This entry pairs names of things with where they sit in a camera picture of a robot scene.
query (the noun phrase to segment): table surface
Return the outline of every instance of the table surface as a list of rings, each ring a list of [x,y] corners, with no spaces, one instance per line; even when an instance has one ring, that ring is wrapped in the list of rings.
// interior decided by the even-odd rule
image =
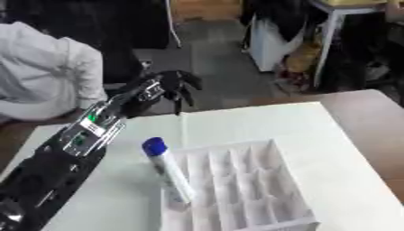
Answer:
[[[404,110],[381,92],[364,90],[303,97],[257,98],[245,106],[310,101],[323,104],[372,167],[404,202]],[[13,124],[0,131],[1,170],[38,125],[41,124]]]
[[[360,8],[378,8],[379,9],[386,5],[384,3],[369,3],[369,4],[357,4],[357,5],[331,5],[322,0],[309,0],[309,1],[311,1],[312,3],[314,2],[315,4],[323,5],[324,7],[339,9],[339,10],[360,9]]]

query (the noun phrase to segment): blue cap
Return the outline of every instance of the blue cap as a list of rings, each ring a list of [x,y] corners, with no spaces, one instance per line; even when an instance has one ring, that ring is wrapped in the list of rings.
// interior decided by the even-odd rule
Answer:
[[[159,156],[167,151],[167,146],[160,137],[154,137],[143,143],[142,148],[148,156]]]

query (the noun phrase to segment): white container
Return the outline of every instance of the white container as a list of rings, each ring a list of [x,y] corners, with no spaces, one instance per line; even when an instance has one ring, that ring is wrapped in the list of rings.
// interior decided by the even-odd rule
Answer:
[[[148,155],[165,184],[165,192],[171,202],[178,202],[175,206],[188,205],[195,196],[184,173],[172,157],[170,150],[161,138],[156,137],[143,144],[143,150]]]
[[[269,20],[252,20],[250,55],[260,71],[274,71],[283,57],[303,42],[304,29],[291,41],[285,42],[278,26]]]
[[[314,231],[316,221],[274,141],[173,153],[196,192],[191,207],[162,194],[161,231]]]

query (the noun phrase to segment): cardboard compartment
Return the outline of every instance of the cardboard compartment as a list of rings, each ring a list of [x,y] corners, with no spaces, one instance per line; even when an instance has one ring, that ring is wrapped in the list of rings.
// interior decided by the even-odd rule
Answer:
[[[162,195],[161,230],[314,231],[316,221],[274,141],[173,153],[197,195],[187,208]]]

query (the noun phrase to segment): metal frame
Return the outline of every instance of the metal frame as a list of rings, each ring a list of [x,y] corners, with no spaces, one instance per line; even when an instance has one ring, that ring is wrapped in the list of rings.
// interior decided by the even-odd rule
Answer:
[[[174,40],[177,43],[177,47],[181,48],[182,47],[181,39],[179,38],[179,36],[177,35],[177,32],[175,31],[174,22],[172,20],[171,1],[170,0],[165,0],[165,1],[166,1],[166,8],[167,8],[167,18],[169,19],[170,33],[174,37]]]
[[[320,0],[309,0],[309,2],[319,10],[328,14],[328,20],[326,22],[323,37],[323,50],[317,64],[316,74],[314,76],[314,87],[318,87],[320,84],[320,77],[324,66],[326,65],[326,58],[328,56],[331,43],[334,38],[337,22],[340,18],[344,18],[349,14],[373,14],[383,10],[381,5],[358,5],[358,6],[332,6],[322,3]]]

